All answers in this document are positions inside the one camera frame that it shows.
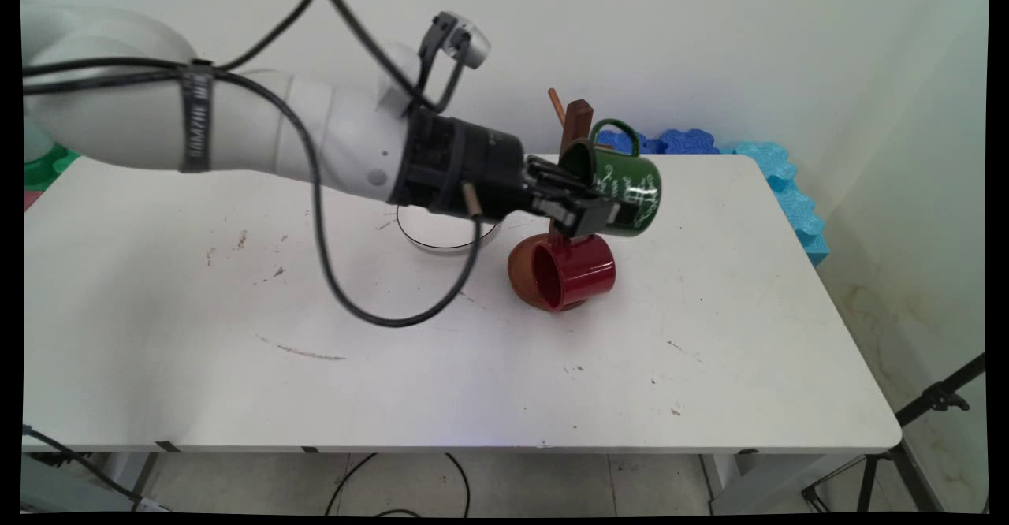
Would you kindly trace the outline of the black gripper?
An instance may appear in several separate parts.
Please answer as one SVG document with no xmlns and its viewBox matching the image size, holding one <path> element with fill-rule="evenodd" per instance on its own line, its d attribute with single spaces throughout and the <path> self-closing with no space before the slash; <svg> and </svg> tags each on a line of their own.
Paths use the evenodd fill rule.
<svg viewBox="0 0 1009 525">
<path fill-rule="evenodd" d="M 518 137 L 415 110 L 408 119 L 393 204 L 468 218 L 462 190 L 467 181 L 475 188 L 484 221 L 498 223 L 529 199 L 523 167 L 525 154 Z M 568 237 L 601 233 L 616 222 L 624 205 L 595 194 L 558 163 L 537 155 L 526 156 L 526 190 L 532 193 L 532 213 L 547 217 L 552 231 Z"/>
</svg>

